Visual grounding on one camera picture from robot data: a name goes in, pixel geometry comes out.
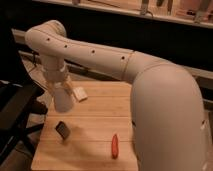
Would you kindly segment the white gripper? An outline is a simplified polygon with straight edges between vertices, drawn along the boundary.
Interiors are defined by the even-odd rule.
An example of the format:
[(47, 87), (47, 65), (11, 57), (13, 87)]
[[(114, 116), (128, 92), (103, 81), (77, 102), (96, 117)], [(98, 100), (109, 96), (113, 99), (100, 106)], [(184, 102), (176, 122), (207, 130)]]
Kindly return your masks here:
[(68, 79), (68, 70), (66, 64), (62, 66), (42, 66), (42, 73), (48, 89), (62, 88), (66, 85)]

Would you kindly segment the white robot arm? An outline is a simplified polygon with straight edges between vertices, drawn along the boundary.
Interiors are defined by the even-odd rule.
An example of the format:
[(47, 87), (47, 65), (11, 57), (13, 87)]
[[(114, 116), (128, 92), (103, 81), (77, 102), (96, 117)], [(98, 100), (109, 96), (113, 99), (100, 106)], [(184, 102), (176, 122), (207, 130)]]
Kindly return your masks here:
[(65, 81), (73, 61), (131, 85), (130, 109), (139, 171), (208, 171), (208, 134), (200, 88), (183, 67), (129, 49), (69, 39), (59, 21), (25, 33), (46, 81)]

